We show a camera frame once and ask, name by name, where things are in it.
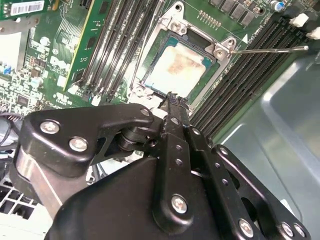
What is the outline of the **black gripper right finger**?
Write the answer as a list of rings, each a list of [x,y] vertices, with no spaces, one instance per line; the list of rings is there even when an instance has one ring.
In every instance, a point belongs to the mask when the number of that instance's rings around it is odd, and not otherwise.
[[[179,99],[190,148],[195,222],[183,240],[309,240],[305,226],[225,146],[210,147]]]

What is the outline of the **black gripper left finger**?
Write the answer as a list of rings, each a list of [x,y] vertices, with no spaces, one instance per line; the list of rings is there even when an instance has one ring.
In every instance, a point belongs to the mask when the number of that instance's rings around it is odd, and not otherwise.
[[[155,111],[138,103],[36,111],[22,123],[13,166],[53,221],[73,195],[140,159],[190,155],[168,94]]]

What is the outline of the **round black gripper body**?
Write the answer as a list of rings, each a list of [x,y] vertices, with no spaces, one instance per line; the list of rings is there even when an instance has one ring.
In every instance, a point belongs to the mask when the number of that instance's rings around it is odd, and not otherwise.
[[[71,196],[49,240],[182,240],[195,223],[189,154],[142,158]]]

